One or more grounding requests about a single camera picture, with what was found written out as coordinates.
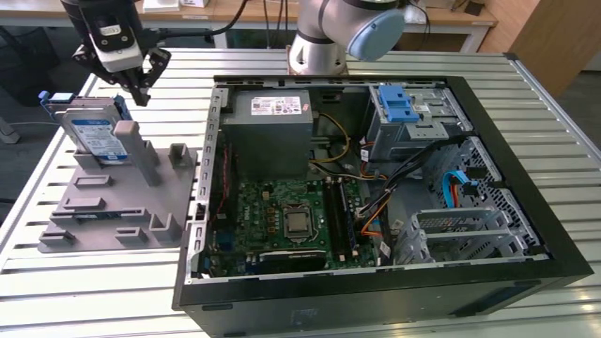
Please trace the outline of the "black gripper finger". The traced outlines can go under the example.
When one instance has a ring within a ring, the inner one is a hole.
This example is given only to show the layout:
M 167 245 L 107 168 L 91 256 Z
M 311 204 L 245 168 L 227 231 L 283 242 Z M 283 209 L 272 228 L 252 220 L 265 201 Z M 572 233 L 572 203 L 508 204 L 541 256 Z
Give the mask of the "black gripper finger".
M 137 106 L 144 105 L 144 92 L 141 90 L 143 68 L 140 65 L 112 73 L 104 68 L 96 53 L 83 44 L 73 53 L 72 59 L 104 82 L 111 85 L 119 85 L 132 95 Z
M 140 92 L 141 92 L 141 98 L 139 99 L 140 106 L 148 105 L 148 101 L 151 99 L 148 90 L 155 85 L 156 81 L 163 75 L 163 72 L 165 71 L 168 63 L 171 61 L 171 56 L 172 56 L 171 52 L 167 51 L 165 49 L 153 48 L 148 51 L 151 69 L 148 72 L 143 74 L 140 80 Z

